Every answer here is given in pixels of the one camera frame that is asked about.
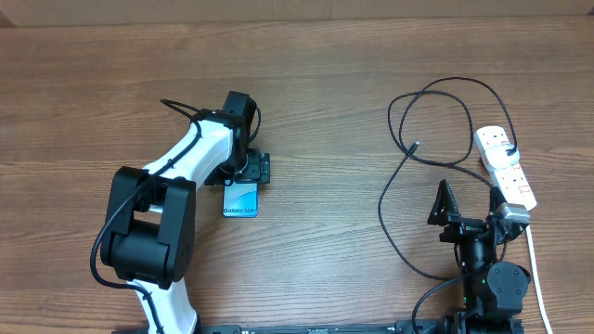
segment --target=white object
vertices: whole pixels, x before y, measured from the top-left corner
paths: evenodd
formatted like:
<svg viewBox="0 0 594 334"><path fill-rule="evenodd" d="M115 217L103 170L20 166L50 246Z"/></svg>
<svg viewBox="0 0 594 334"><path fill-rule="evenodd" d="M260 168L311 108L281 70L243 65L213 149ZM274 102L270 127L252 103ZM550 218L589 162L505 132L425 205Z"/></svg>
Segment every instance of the white object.
<svg viewBox="0 0 594 334"><path fill-rule="evenodd" d="M507 149L513 148L505 130L500 126L486 126L477 130L474 134L474 142L481 152L484 167L489 171L493 183L501 189L503 196L508 203L522 204L526 210L530 211L536 206L536 199L532 189L528 185L526 175L520 166L520 153L516 152L512 156L507 156ZM528 239L528 252L530 254L530 265L532 267L532 276L535 281L536 298L538 299L538 309L545 324L548 334L553 334L550 327L545 303L542 299L540 290L540 281L538 280L538 271L536 269L535 246L532 240L532 229L530 225L526 227L526 238Z"/></svg>
<svg viewBox="0 0 594 334"><path fill-rule="evenodd" d="M141 280L129 281L128 284L142 287L150 293L157 316L167 334L192 334L198 323L198 314L189 303L187 298L186 281L182 278L179 282L171 284L169 289L159 289L156 284ZM142 304L147 315L148 334L156 334L157 327L150 313L149 302L143 299L142 293L136 291L136 295Z"/></svg>
<svg viewBox="0 0 594 334"><path fill-rule="evenodd" d="M530 211L536 206L536 198L528 185L520 165L520 152L513 148L505 130L500 126L486 126L474 134L474 142L481 152L484 167L491 174L491 180L498 186L508 203L521 204Z"/></svg>
<svg viewBox="0 0 594 334"><path fill-rule="evenodd" d="M175 165L161 174L161 177L175 179L183 177L196 183L196 191L202 186L204 180L222 162L231 155L233 148L233 131L218 122L200 121L201 137L198 143L186 153ZM149 163L143 169L148 173L157 172L169 159L189 145L196 136L197 128L193 123L187 134L172 147L169 152L158 160ZM151 205L153 212L162 212L162 207Z"/></svg>

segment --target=power strip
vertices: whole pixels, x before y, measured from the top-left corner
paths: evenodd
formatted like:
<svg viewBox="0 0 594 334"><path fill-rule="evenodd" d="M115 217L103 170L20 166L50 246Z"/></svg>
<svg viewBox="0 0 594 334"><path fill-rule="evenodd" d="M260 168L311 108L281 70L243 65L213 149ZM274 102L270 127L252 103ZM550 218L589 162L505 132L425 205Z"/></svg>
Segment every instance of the power strip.
<svg viewBox="0 0 594 334"><path fill-rule="evenodd" d="M528 211L534 209L536 199L520 165L520 152L516 149L508 155L513 144L510 144L505 130L500 126L482 127L474 134L474 142L493 184L501 189L506 201L522 204Z"/></svg>

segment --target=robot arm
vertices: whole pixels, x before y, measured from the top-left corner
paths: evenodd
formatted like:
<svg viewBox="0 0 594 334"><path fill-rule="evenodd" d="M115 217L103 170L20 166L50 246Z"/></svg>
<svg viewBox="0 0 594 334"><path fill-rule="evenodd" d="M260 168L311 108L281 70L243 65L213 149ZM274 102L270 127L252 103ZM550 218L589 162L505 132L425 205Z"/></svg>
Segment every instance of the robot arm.
<svg viewBox="0 0 594 334"><path fill-rule="evenodd" d="M200 125L196 145L125 206L101 239L101 262L113 267L118 278L148 291L167 334L200 329L184 281L194 247L196 191L202 184L270 181L270 156L248 148L256 110L248 95L237 92L229 93L222 110L199 110L194 116ZM122 167L113 177L106 222L139 185L187 148L197 133L192 123L169 152L144 169ZM135 219L134 212L148 210L161 213L159 225ZM148 301L136 293L149 327L132 333L157 333Z"/></svg>

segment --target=white power cord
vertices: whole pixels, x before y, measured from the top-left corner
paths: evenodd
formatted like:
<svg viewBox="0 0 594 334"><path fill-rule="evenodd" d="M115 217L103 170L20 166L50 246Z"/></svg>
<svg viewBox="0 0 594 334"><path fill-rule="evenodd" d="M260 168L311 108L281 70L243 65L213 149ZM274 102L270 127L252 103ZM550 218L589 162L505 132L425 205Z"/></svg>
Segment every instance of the white power cord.
<svg viewBox="0 0 594 334"><path fill-rule="evenodd" d="M547 334L553 334L553 330L550 328L549 318L547 317L547 311L545 311L545 303L542 301L542 292L540 292L540 282L538 281L538 271L536 270L535 245L532 241L532 231L530 230L530 225L526 227L526 236L528 239L528 252L530 253L530 265L532 266L532 277L535 279L538 309L540 310L540 315L542 316L542 322L545 323Z"/></svg>

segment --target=table surface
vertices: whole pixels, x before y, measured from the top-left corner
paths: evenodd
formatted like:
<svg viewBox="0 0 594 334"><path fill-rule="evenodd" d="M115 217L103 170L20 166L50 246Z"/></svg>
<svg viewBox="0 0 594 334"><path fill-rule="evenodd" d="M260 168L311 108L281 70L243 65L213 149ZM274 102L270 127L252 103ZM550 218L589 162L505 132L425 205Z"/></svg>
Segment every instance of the table surface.
<svg viewBox="0 0 594 334"><path fill-rule="evenodd" d="M0 332L107 333L146 323L134 293L99 286L92 242L113 174L159 158L187 120L170 98L221 108L229 90L262 108L253 146L273 175L255 219L224 219L222 189L197 201L189 298L205 324L390 323L410 318L435 281L398 258L377 217L403 154L387 127L397 95L461 75L491 84L510 110L538 206L533 233L557 333L594 332L594 18L395 19L0 30ZM441 83L475 129L505 125L472 83ZM406 102L396 103L399 120ZM406 122L422 157L468 147L463 109L428 96ZM476 148L461 164L483 176ZM420 269L457 273L428 226L439 181L462 212L484 217L487 188L460 172L408 162L384 201L395 242ZM506 259L529 268L525 236ZM112 269L100 273L115 278ZM460 288L421 307L460 306ZM543 332L534 286L529 333Z"/></svg>

